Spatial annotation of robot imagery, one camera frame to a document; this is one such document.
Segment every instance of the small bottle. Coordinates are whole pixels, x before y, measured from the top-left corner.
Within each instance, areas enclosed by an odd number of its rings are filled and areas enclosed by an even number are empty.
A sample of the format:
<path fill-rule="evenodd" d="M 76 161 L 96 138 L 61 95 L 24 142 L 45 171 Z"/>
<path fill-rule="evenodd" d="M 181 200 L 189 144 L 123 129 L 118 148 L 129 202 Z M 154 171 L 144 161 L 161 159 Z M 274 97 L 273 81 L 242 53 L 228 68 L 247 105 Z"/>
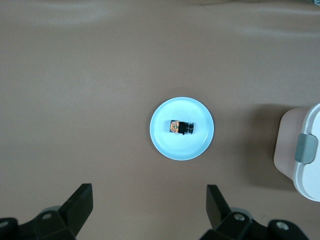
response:
<path fill-rule="evenodd" d="M 170 132 L 175 134 L 183 134 L 183 135 L 192 134 L 194 132 L 194 123 L 171 120 Z"/>

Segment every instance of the white lid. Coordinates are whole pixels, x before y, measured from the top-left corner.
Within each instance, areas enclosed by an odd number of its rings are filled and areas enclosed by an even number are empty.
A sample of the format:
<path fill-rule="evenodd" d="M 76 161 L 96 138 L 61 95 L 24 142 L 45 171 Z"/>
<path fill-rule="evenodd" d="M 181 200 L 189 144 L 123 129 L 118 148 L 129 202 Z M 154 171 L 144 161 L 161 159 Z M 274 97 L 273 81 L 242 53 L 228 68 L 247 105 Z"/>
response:
<path fill-rule="evenodd" d="M 320 103 L 306 114 L 295 152 L 293 182 L 306 198 L 320 202 Z"/>

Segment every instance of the screw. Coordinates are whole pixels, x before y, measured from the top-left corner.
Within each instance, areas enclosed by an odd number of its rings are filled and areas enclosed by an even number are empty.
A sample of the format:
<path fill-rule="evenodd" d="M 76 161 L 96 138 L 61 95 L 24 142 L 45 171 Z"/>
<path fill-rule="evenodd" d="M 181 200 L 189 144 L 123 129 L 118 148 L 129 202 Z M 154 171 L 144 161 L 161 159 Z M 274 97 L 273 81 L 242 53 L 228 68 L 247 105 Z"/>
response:
<path fill-rule="evenodd" d="M 8 221 L 4 221 L 0 223 L 0 228 L 4 228 L 5 226 L 7 226 L 9 224 Z"/>
<path fill-rule="evenodd" d="M 241 215 L 240 213 L 236 213 L 235 215 L 233 215 L 235 219 L 237 219 L 238 221 L 244 221 L 246 218 Z"/>
<path fill-rule="evenodd" d="M 49 218 L 51 218 L 51 217 L 52 217 L 51 214 L 50 214 L 50 213 L 47 213 L 47 214 L 45 214 L 45 215 L 42 216 L 42 220 L 47 220 L 47 219 L 49 219 Z"/>
<path fill-rule="evenodd" d="M 289 230 L 288 225 L 285 224 L 285 223 L 282 222 L 282 221 L 278 221 L 278 222 L 276 223 L 276 226 L 277 226 L 278 228 L 282 229 L 282 230 L 285 230 L 285 231 Z"/>

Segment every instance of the round plate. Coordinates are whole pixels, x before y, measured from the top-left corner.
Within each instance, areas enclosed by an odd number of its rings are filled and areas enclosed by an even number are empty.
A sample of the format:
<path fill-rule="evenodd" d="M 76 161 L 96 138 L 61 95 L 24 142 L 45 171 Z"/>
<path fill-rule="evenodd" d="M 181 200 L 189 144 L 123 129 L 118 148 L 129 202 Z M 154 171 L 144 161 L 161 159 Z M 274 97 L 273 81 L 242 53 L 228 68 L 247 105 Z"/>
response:
<path fill-rule="evenodd" d="M 192 134 L 169 132 L 170 121 L 194 123 Z M 190 160 L 202 154 L 214 136 L 214 121 L 208 109 L 189 97 L 176 97 L 161 104 L 150 122 L 156 149 L 173 160 Z"/>

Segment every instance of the white container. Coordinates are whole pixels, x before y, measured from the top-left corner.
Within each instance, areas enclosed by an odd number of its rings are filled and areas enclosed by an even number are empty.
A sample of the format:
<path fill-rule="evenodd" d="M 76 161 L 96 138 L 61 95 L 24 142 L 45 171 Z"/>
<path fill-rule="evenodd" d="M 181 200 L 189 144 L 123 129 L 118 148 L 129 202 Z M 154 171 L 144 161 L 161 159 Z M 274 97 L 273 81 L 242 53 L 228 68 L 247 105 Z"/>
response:
<path fill-rule="evenodd" d="M 320 202 L 320 103 L 287 111 L 274 152 L 276 168 L 306 198 Z"/>

